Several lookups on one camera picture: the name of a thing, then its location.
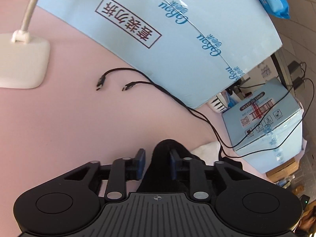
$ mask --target cable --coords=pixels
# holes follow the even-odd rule
[[[250,88],[250,87],[258,87],[258,86],[262,86],[262,85],[265,85],[265,83],[262,83],[262,84],[257,84],[257,85],[253,85],[253,86],[249,86],[249,87],[241,87],[241,86],[237,86],[238,88],[242,88],[242,89],[246,89],[246,88]]]
[[[131,83],[127,84],[127,85],[123,88],[123,91],[132,88],[132,87],[135,86],[136,84],[149,84],[149,85],[153,85],[153,86],[155,86],[155,87],[158,86],[157,88],[158,88],[159,90],[161,90],[161,91],[164,92],[164,93],[167,92],[163,87],[161,87],[161,86],[159,86],[159,85],[157,85],[157,84],[155,84],[155,83],[144,82],[144,81],[131,82]],[[268,112],[269,112],[270,110],[272,110],[273,107],[274,107],[275,105],[277,105],[280,101],[282,101],[282,100],[290,93],[290,91],[291,91],[292,89],[293,89],[293,86],[290,88],[290,90],[288,90],[288,92],[287,92],[280,100],[278,100],[273,106],[271,106],[271,107],[265,112],[265,115],[262,117],[262,119],[259,121],[259,123],[253,127],[254,129],[255,129],[256,127],[258,127],[258,126],[261,124],[261,122],[264,120],[264,117],[268,114]],[[205,115],[203,115],[202,113],[200,113],[200,112],[198,112],[198,111],[196,111],[196,110],[194,110],[194,109],[192,109],[192,108],[186,106],[182,101],[181,101],[180,104],[181,104],[182,106],[184,106],[185,108],[187,108],[187,109],[189,109],[189,110],[191,110],[191,111],[194,111],[194,112],[200,114],[201,116],[203,116],[203,117],[206,119],[205,121],[206,121],[212,128],[214,127]],[[244,139],[246,139],[246,138],[251,134],[251,133],[247,133],[247,134],[245,135],[245,137],[242,138],[236,145],[228,146],[227,144],[225,144],[225,142],[224,142],[224,141],[222,140],[222,138],[219,136],[219,133],[217,132],[217,130],[215,130],[215,132],[216,132],[217,135],[218,135],[219,141],[220,141],[222,144],[224,144],[224,146],[225,146],[226,148],[229,148],[229,149],[235,148],[236,146],[238,146],[239,144],[241,144],[242,141],[244,141]]]
[[[104,81],[105,81],[105,77],[107,74],[111,73],[111,72],[114,72],[114,71],[119,71],[119,70],[130,70],[130,71],[135,71],[141,75],[143,75],[144,77],[146,77],[148,79],[149,82],[153,83],[153,81],[151,81],[151,79],[146,76],[143,72],[137,70],[137,69],[133,69],[133,68],[115,68],[115,69],[110,69],[108,70],[107,72],[105,72],[100,78],[99,78],[99,81],[97,83],[97,91],[100,90],[104,84]]]
[[[310,102],[310,104],[309,104],[309,106],[308,106],[308,109],[306,110],[305,115],[304,115],[304,117],[302,118],[302,120],[294,127],[294,129],[291,131],[291,133],[285,138],[285,140],[284,140],[278,147],[271,148],[271,149],[265,149],[265,150],[254,151],[254,152],[245,154],[245,155],[243,155],[243,156],[229,156],[229,155],[227,155],[226,152],[224,151],[222,144],[223,144],[225,147],[229,148],[229,149],[235,148],[236,146],[238,146],[239,144],[241,144],[242,141],[244,141],[244,139],[246,139],[251,133],[246,134],[246,136],[245,136],[244,138],[242,138],[241,141],[239,141],[236,145],[228,146],[227,144],[225,144],[225,142],[222,140],[222,138],[220,137],[219,133],[217,132],[216,128],[211,124],[211,122],[208,120],[208,118],[207,118],[204,114],[202,114],[201,112],[199,112],[199,111],[197,111],[197,110],[195,110],[195,109],[192,109],[192,108],[186,106],[184,102],[182,102],[182,101],[181,101],[180,99],[178,99],[177,97],[173,96],[171,93],[169,93],[169,92],[168,92],[166,89],[164,89],[162,86],[155,84],[153,81],[151,81],[151,79],[150,79],[149,77],[147,77],[143,72],[141,72],[141,71],[139,71],[139,70],[137,70],[137,69],[133,69],[133,68],[116,68],[116,69],[108,70],[107,72],[105,72],[105,73],[100,77],[100,79],[99,79],[99,81],[98,81],[98,84],[97,84],[97,90],[99,90],[99,89],[103,86],[104,81],[105,81],[105,76],[106,76],[107,74],[109,74],[109,73],[111,73],[111,72],[114,72],[114,71],[118,71],[118,70],[131,70],[131,71],[135,71],[135,72],[140,73],[140,74],[143,75],[146,79],[149,80],[149,82],[146,82],[146,81],[133,81],[133,82],[130,82],[130,83],[126,84],[126,85],[123,87],[122,91],[126,91],[126,90],[130,89],[130,88],[134,87],[136,84],[148,84],[148,85],[153,85],[153,86],[156,87],[158,90],[160,90],[161,92],[167,94],[167,95],[170,96],[173,100],[175,100],[177,103],[179,103],[181,106],[183,106],[185,109],[187,109],[191,115],[195,116],[195,117],[198,118],[198,119],[201,119],[201,120],[207,122],[207,123],[211,126],[212,130],[214,131],[214,134],[215,134],[217,140],[218,140],[218,141],[220,142],[220,144],[221,144],[220,153],[223,152],[223,153],[225,154],[225,156],[228,157],[228,158],[243,158],[243,157],[245,157],[245,156],[248,156],[248,155],[250,155],[250,154],[254,154],[254,153],[257,153],[257,152],[268,151],[268,150],[274,150],[274,149],[279,148],[279,147],[287,140],[287,138],[293,133],[293,131],[295,130],[295,128],[302,122],[303,118],[306,116],[306,113],[308,112],[308,110],[309,110],[309,108],[310,108],[310,106],[311,106],[311,104],[312,104],[312,101],[313,101],[313,99],[314,99],[314,92],[315,92],[314,83],[312,82],[312,80],[306,78],[306,80],[311,81],[311,82],[312,82],[312,85],[313,85],[313,97],[312,97],[312,100],[311,100],[311,102]],[[293,86],[288,90],[288,92],[287,92],[280,100],[278,100],[273,106],[271,106],[271,107],[265,112],[265,115],[262,117],[262,119],[259,121],[259,123],[254,127],[254,129],[260,125],[260,123],[263,121],[264,117],[268,114],[268,112],[269,112],[275,105],[277,105],[280,101],[282,101],[282,100],[290,93],[290,91],[292,90],[292,88],[293,88]]]
[[[305,78],[305,75],[306,75],[306,69],[307,69],[307,64],[306,64],[306,62],[305,62],[305,61],[301,62],[301,63],[300,63],[300,67],[301,67],[301,69],[302,69],[303,72],[304,72],[304,75],[302,76],[302,79],[304,79],[304,78]]]

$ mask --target white cloth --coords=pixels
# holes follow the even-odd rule
[[[206,165],[212,166],[215,161],[218,161],[220,148],[221,144],[219,141],[213,141],[194,149],[191,153],[204,160]]]

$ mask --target crosshair marking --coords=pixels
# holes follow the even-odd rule
[[[163,199],[163,197],[156,195],[155,197],[153,197],[153,199],[158,201],[158,200]]]

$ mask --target ridged black surface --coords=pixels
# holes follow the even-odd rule
[[[206,204],[185,194],[131,193],[129,199],[105,206],[87,228],[67,237],[242,237],[220,222]],[[289,232],[284,237],[293,237]],[[20,237],[33,237],[27,233]]]

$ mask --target blue cardboard box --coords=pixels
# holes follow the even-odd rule
[[[259,0],[39,0],[38,5],[192,108],[282,45]]]
[[[287,92],[287,89],[273,78],[251,97],[223,113],[233,146],[250,133],[234,148],[239,156],[279,146],[299,123],[303,110],[290,93],[277,103]],[[260,173],[265,173],[293,158],[301,148],[302,122],[280,148],[251,154],[244,159]]]

